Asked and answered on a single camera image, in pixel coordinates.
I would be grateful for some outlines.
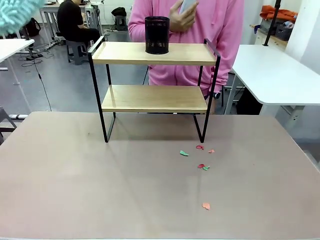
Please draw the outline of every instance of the white table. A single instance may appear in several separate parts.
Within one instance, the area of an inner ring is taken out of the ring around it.
[[[10,56],[13,54],[19,52],[20,50],[30,46],[35,41],[33,39],[25,40],[25,39],[1,39],[0,40],[0,63],[4,60],[7,60],[9,67],[12,70],[13,73],[13,84],[19,87],[19,90],[21,91],[21,94],[23,96],[23,99],[25,101],[25,104],[27,106],[27,109],[29,113],[31,113],[31,108],[29,105],[29,102],[26,98],[26,95],[20,85],[20,82],[17,78],[17,75],[15,73],[14,67],[11,63]]]
[[[263,104],[260,115],[275,117],[280,107],[291,115],[287,129],[294,126],[305,106],[320,106],[320,75],[284,52],[262,45],[240,45],[233,71],[226,115],[240,81]]]

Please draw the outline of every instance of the pink hoodie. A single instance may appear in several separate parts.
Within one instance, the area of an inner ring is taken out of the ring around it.
[[[134,42],[145,42],[145,17],[169,15],[177,0],[134,0],[129,21],[129,35]],[[198,0],[195,23],[185,33],[170,33],[170,43],[203,43],[205,38],[216,45],[221,63],[214,92],[226,85],[241,41],[244,0]],[[196,86],[200,66],[150,65],[150,85]],[[201,90],[211,90],[214,68],[203,67]]]

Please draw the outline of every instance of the black mesh pencil holder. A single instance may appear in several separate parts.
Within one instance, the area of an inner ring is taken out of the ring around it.
[[[164,16],[145,18],[145,51],[149,54],[169,52],[170,19]]]

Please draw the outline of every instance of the stool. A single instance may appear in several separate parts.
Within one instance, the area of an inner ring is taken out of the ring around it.
[[[116,16],[115,17],[115,29],[118,31],[127,31],[128,27],[127,27],[127,17],[126,16]]]
[[[88,60],[88,51],[87,47],[83,42],[76,41],[65,41],[66,43],[66,52],[68,54],[68,62],[73,60],[75,65],[81,65],[82,61]]]

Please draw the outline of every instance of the gray tabletop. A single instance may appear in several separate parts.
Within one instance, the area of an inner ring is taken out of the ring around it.
[[[275,119],[212,116],[198,144],[190,115],[118,114],[104,143],[97,113],[32,113],[0,146],[0,236],[320,237],[320,174]]]

